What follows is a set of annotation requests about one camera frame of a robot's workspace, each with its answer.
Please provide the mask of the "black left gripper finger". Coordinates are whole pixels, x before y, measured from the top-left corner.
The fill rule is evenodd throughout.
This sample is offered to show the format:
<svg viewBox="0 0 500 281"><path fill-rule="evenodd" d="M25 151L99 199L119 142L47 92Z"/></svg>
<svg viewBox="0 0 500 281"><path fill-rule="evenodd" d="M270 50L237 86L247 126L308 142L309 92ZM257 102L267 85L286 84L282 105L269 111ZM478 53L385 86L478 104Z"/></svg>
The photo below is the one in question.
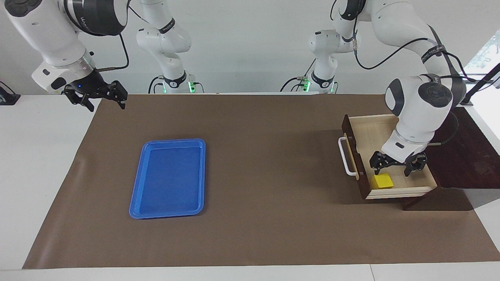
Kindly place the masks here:
<svg viewBox="0 0 500 281"><path fill-rule="evenodd" d="M375 151L369 160L370 167L374 169L375 175L378 175L380 171L388 167L390 163L391 157L380 151Z"/></svg>
<svg viewBox="0 0 500 281"><path fill-rule="evenodd" d="M415 171L421 171L427 165L427 155L425 153L418 153L410 155L405 161L404 175L408 177Z"/></svg>

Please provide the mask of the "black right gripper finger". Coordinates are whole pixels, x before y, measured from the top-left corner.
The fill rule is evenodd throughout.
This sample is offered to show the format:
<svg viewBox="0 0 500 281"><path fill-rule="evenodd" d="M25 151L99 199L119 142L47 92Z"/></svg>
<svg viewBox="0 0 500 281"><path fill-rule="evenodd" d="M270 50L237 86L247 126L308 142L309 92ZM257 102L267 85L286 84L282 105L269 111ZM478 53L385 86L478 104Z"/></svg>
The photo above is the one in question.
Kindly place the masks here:
<svg viewBox="0 0 500 281"><path fill-rule="evenodd" d="M110 101L115 101L122 110L125 110L127 96L127 90L118 80L115 80L105 86L104 98Z"/></svg>
<svg viewBox="0 0 500 281"><path fill-rule="evenodd" d="M86 107L90 112L94 112L95 107L89 101L89 96L87 94L83 94L82 96L79 96L77 94L76 90L72 86L65 86L64 87L64 95L68 98L68 100L73 105L81 105L83 107Z"/></svg>

